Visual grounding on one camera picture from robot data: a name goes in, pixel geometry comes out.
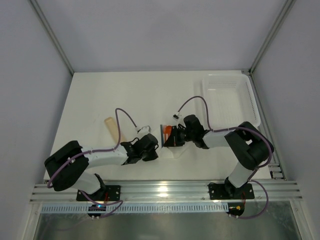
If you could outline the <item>white paper napkin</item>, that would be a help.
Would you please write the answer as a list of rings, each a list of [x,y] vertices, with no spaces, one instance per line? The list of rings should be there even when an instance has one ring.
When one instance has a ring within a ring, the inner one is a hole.
[[[177,129],[177,125],[173,125],[172,129]],[[160,150],[160,155],[163,158],[168,159],[178,159],[188,148],[188,144],[185,143],[183,146],[178,147],[162,147]]]

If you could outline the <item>orange plastic spoon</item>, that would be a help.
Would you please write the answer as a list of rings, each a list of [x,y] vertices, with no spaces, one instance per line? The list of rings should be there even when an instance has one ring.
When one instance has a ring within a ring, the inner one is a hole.
[[[168,130],[168,134],[167,134],[167,140],[168,140],[168,138],[170,137],[170,135],[171,135],[171,133],[172,133],[172,126],[171,125],[168,125],[167,126],[167,130]]]

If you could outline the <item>orange plastic fork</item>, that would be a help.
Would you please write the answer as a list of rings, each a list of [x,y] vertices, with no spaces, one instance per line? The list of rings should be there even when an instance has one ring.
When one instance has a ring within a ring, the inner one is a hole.
[[[168,139],[168,130],[167,130],[167,125],[163,126],[163,139],[166,141]]]

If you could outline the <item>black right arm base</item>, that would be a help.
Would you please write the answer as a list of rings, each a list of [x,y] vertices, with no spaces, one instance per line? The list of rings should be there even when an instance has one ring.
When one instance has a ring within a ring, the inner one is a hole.
[[[224,183],[209,183],[208,193],[211,200],[241,200],[255,198],[252,184],[246,182],[243,186],[237,188],[230,182]]]

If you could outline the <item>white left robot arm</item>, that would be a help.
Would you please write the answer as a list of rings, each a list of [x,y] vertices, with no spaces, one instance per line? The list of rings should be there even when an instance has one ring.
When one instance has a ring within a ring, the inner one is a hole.
[[[116,147],[102,149],[82,147],[77,140],[72,140],[45,160],[44,166],[49,175],[47,188],[56,192],[74,188],[98,198],[106,187],[98,174],[88,173],[87,169],[131,165],[140,160],[153,161],[158,158],[158,147],[157,138],[150,133],[121,142]]]

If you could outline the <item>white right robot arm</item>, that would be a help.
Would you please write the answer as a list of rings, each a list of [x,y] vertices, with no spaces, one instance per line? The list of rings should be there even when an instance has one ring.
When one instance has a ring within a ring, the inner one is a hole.
[[[184,124],[171,126],[170,132],[164,134],[163,146],[182,147],[185,143],[192,142],[197,148],[204,150],[230,147],[238,160],[223,184],[222,193],[230,199],[242,194],[245,185],[264,161],[271,160],[275,150],[273,144],[248,121],[219,130],[205,129],[194,114],[186,116],[183,122]]]

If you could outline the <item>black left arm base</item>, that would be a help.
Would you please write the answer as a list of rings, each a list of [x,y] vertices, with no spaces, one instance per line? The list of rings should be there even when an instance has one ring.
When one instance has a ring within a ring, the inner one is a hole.
[[[121,195],[120,185],[105,185],[103,189],[98,190],[93,194],[85,193],[91,200],[95,202],[118,201]]]

